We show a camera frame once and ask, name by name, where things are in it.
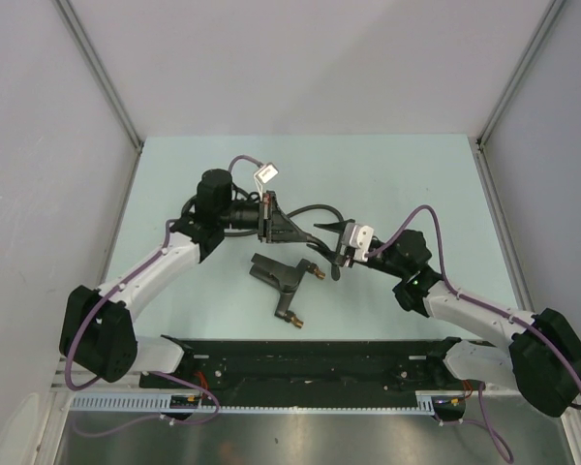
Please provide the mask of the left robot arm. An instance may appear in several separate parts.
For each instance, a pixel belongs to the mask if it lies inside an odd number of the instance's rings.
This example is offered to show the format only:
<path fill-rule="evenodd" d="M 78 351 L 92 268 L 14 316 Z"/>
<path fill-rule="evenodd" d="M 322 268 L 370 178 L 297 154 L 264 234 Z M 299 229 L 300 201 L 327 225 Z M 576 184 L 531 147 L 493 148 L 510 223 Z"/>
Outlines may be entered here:
<path fill-rule="evenodd" d="M 258 198 L 249 201 L 234 198 L 230 169 L 206 171 L 180 216 L 167 220 L 153 252 L 111 281 L 70 293 L 59 344 L 69 389 L 87 387 L 73 381 L 74 365 L 92 373 L 94 382 L 115 383 L 132 370 L 161 375 L 177 388 L 193 380 L 195 365 L 179 343 L 138 337 L 134 323 L 180 274 L 208 258 L 228 230 L 254 230 L 264 243 L 308 242 L 309 235 L 279 208 L 274 192 L 264 188 L 277 173 L 273 164 L 260 164 L 253 175 Z"/>

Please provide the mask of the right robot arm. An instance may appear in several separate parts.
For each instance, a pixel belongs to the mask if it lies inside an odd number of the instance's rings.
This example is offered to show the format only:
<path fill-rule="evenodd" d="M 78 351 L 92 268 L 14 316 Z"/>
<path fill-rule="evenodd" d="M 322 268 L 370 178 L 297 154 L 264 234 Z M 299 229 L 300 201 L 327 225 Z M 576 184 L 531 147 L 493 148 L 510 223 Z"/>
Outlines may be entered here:
<path fill-rule="evenodd" d="M 547 308 L 534 313 L 498 305 L 455 287 L 429 265 L 432 257 L 420 231 L 405 229 L 390 242 L 353 220 L 321 225 L 338 236 L 324 256 L 339 266 L 355 264 L 399 278 L 393 292 L 401 308 L 458 326 L 478 343 L 451 339 L 429 361 L 427 376 L 437 388 L 459 380 L 487 382 L 518 391 L 546 416 L 581 409 L 581 340 L 566 317 Z"/>

